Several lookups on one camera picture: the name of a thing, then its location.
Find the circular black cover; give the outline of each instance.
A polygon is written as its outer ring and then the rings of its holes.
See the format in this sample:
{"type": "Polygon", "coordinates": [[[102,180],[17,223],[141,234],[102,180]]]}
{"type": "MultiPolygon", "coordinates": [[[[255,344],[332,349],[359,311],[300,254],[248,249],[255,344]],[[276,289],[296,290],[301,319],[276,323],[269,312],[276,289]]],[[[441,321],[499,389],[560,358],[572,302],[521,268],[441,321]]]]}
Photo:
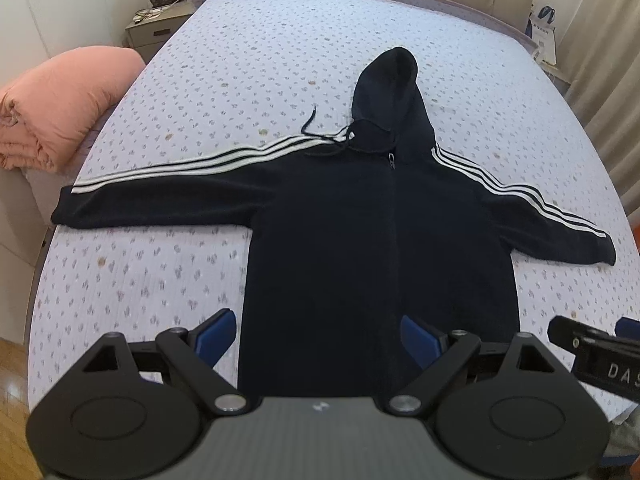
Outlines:
{"type": "Polygon", "coordinates": [[[196,406],[174,388],[123,381],[117,372],[83,374],[76,384],[42,399],[27,423],[31,450],[47,472],[145,477],[176,462],[200,433],[196,406]]]}
{"type": "Polygon", "coordinates": [[[441,403],[436,432],[456,459],[480,474],[510,480],[577,475],[602,456],[609,430],[597,404],[574,383],[564,387],[556,374],[529,372],[470,384],[441,403]]]}

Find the white stripe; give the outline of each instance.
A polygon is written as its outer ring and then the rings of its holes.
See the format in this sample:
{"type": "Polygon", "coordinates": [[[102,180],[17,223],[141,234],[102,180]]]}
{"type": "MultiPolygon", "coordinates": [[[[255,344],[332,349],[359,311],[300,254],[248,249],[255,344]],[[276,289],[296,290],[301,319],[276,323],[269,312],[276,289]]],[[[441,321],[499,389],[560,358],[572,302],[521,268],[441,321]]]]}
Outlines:
{"type": "MultiPolygon", "coordinates": [[[[344,136],[336,137],[336,140],[344,140],[344,136]]],[[[315,137],[308,136],[289,136],[284,137],[283,139],[278,139],[271,144],[266,144],[265,146],[257,147],[257,146],[234,146],[231,150],[234,150],[233,153],[221,152],[219,155],[206,155],[199,156],[194,158],[187,158],[180,161],[177,161],[175,164],[164,164],[162,166],[149,166],[147,168],[140,168],[138,170],[129,170],[122,171],[120,173],[110,173],[107,175],[97,176],[95,178],[89,178],[86,180],[78,180],[74,184],[74,186],[88,186],[91,184],[98,184],[99,182],[107,182],[111,180],[115,180],[124,176],[133,176],[139,174],[154,174],[154,173],[170,173],[173,171],[182,171],[182,170],[197,170],[199,168],[208,168],[214,164],[224,163],[224,162],[232,162],[237,158],[245,157],[245,156],[263,156],[268,153],[273,153],[278,150],[282,150],[287,146],[290,146],[300,140],[306,139],[314,139],[315,137]]]]}
{"type": "Polygon", "coordinates": [[[256,164],[258,162],[267,162],[269,160],[274,160],[283,155],[287,155],[287,153],[297,152],[299,150],[304,150],[305,148],[311,148],[312,146],[317,146],[318,144],[326,144],[327,140],[324,139],[314,139],[310,138],[307,142],[301,142],[299,144],[290,146],[283,150],[277,150],[273,153],[267,153],[260,156],[252,156],[251,158],[245,158],[243,160],[238,160],[235,162],[230,162],[229,164],[225,164],[224,166],[219,166],[216,168],[202,168],[199,170],[187,170],[187,171],[168,171],[166,173],[151,173],[151,174],[134,174],[129,176],[119,176],[117,178],[113,178],[106,182],[98,182],[93,185],[86,185],[81,187],[74,187],[71,190],[71,193],[89,193],[91,191],[95,191],[96,189],[100,189],[102,186],[106,186],[107,184],[115,184],[117,182],[129,182],[131,180],[141,180],[143,178],[153,178],[155,176],[177,176],[177,175],[187,175],[187,176],[200,176],[200,175],[210,175],[210,174],[218,174],[218,173],[226,173],[227,171],[236,170],[237,168],[242,168],[243,166],[248,166],[250,164],[256,164]]]}
{"type": "Polygon", "coordinates": [[[498,180],[497,178],[495,178],[489,171],[487,171],[485,168],[483,168],[482,166],[478,166],[476,163],[474,163],[473,161],[469,160],[468,158],[465,158],[461,155],[457,155],[455,153],[452,152],[448,152],[447,150],[443,150],[440,146],[436,145],[437,149],[440,152],[440,156],[444,159],[451,159],[453,162],[458,162],[460,164],[463,165],[467,165],[470,166],[472,168],[475,168],[478,171],[481,171],[481,173],[488,179],[490,180],[496,187],[499,187],[503,190],[510,190],[510,189],[514,189],[514,190],[519,190],[525,193],[529,193],[534,199],[538,199],[540,201],[540,206],[544,209],[546,209],[549,213],[551,214],[555,214],[561,218],[563,218],[564,220],[567,220],[568,222],[576,222],[578,224],[581,225],[586,225],[587,227],[591,227],[594,230],[598,231],[600,230],[596,224],[589,222],[586,218],[582,218],[581,216],[578,216],[577,214],[571,213],[570,211],[565,211],[564,209],[555,206],[553,204],[550,204],[549,202],[546,202],[544,197],[542,196],[542,192],[533,184],[526,184],[526,183],[519,183],[519,184],[503,184],[500,182],[500,180],[498,180]]]}
{"type": "Polygon", "coordinates": [[[464,166],[460,166],[459,164],[451,161],[451,160],[446,160],[444,158],[441,158],[441,156],[438,154],[436,148],[432,148],[431,149],[431,154],[433,155],[433,158],[440,163],[443,166],[446,166],[447,168],[451,168],[452,170],[456,170],[459,171],[460,173],[463,173],[464,175],[468,176],[470,179],[475,180],[476,182],[479,182],[480,184],[482,184],[484,186],[485,189],[487,189],[489,192],[496,194],[496,195],[507,195],[507,196],[519,196],[520,198],[523,198],[524,200],[526,200],[527,202],[529,202],[529,204],[531,206],[533,206],[538,213],[540,213],[543,217],[548,218],[549,220],[553,220],[555,222],[561,223],[562,225],[564,225],[565,227],[568,227],[569,229],[574,229],[576,231],[585,231],[585,232],[589,232],[592,234],[595,234],[596,236],[600,237],[600,238],[606,238],[607,235],[604,232],[598,232],[598,231],[594,231],[593,229],[591,229],[590,227],[587,226],[582,226],[582,225],[576,225],[576,224],[569,224],[568,222],[565,222],[564,219],[561,219],[558,216],[554,216],[551,215],[550,213],[548,213],[547,211],[543,210],[538,203],[532,199],[532,197],[530,197],[528,194],[526,193],[522,193],[519,192],[518,190],[501,190],[501,189],[495,189],[495,187],[492,187],[490,185],[490,183],[488,183],[482,176],[479,176],[475,173],[473,173],[471,170],[469,170],[469,168],[465,168],[464,166]]]}

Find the sleeve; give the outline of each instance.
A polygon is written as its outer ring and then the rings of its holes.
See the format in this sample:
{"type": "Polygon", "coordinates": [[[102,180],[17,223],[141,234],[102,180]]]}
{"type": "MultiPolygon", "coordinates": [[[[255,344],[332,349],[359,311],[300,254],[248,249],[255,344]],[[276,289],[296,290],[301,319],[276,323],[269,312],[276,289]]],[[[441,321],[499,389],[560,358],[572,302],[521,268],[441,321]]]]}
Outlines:
{"type": "Polygon", "coordinates": [[[476,195],[509,250],[569,264],[616,263],[616,250],[606,232],[546,202],[537,187],[502,184],[474,162],[439,146],[434,149],[434,158],[478,183],[476,195]]]}
{"type": "Polygon", "coordinates": [[[176,162],[78,180],[60,192],[54,224],[77,229],[140,225],[236,224],[254,217],[276,195],[285,171],[280,158],[203,167],[176,162]]]}

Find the wooden floor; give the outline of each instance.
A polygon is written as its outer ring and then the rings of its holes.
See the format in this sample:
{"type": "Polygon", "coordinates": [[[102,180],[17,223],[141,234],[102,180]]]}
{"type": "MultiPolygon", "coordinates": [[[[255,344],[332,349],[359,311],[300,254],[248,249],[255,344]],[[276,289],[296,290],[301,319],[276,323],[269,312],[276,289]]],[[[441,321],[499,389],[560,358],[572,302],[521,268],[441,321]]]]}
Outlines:
{"type": "Polygon", "coordinates": [[[42,478],[24,437],[28,414],[26,350],[0,339],[0,480],[42,478]]]}

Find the bed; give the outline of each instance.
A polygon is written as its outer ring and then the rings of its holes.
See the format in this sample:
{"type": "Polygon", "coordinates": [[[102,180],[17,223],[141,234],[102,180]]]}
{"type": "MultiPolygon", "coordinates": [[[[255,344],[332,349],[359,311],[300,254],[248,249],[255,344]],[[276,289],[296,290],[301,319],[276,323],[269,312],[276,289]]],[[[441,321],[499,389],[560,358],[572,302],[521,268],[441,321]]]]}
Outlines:
{"type": "MultiPolygon", "coordinates": [[[[514,28],[492,30],[500,26],[442,0],[205,0],[108,119],[80,177],[266,143],[298,132],[314,105],[318,128],[337,131],[361,70],[402,45],[443,148],[505,182],[537,184],[613,238],[613,267],[514,254],[522,329],[548,343],[546,324],[561,314],[612,332],[637,315],[640,276],[620,200],[530,43],[514,28]]],[[[221,307],[240,332],[250,239],[234,226],[58,228],[31,325],[30,406],[104,332],[146,340],[221,307]]],[[[237,363],[236,343],[216,369],[235,383],[237,363]]],[[[609,418],[630,405],[589,390],[609,418]]]]}

